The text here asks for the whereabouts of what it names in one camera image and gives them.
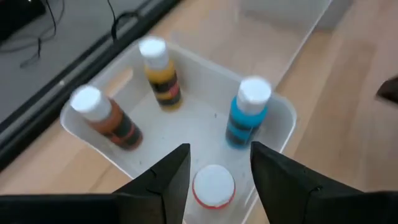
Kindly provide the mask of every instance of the paint bottle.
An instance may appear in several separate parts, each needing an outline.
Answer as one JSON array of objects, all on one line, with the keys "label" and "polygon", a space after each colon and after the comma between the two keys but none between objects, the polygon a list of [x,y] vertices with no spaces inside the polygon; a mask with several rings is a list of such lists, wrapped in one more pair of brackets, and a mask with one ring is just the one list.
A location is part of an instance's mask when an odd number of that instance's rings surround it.
[{"label": "paint bottle", "polygon": [[77,88],[72,93],[70,105],[93,129],[119,147],[135,149],[142,142],[141,130],[99,89],[89,85]]},{"label": "paint bottle", "polygon": [[242,80],[229,111],[226,140],[230,146],[244,148],[250,144],[266,117],[271,93],[271,85],[261,77]]},{"label": "paint bottle", "polygon": [[181,90],[165,41],[146,37],[139,42],[139,50],[144,58],[145,74],[160,107],[166,111],[180,108]]}]

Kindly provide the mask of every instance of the wooden floor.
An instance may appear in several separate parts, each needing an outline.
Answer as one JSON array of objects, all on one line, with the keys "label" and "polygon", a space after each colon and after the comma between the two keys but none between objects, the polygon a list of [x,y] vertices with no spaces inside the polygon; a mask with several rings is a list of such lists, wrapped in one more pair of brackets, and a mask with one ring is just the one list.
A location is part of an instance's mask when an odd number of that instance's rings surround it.
[{"label": "wooden floor", "polygon": [[[315,107],[300,113],[306,116],[298,128],[305,131],[295,136],[290,156],[361,190],[398,190],[398,107],[375,98],[398,73],[398,1],[359,0],[347,15],[333,37],[317,34],[318,42],[310,42],[333,49],[314,59],[320,68],[310,72],[322,90],[308,96]],[[295,67],[290,75],[306,69],[300,61]]]}]

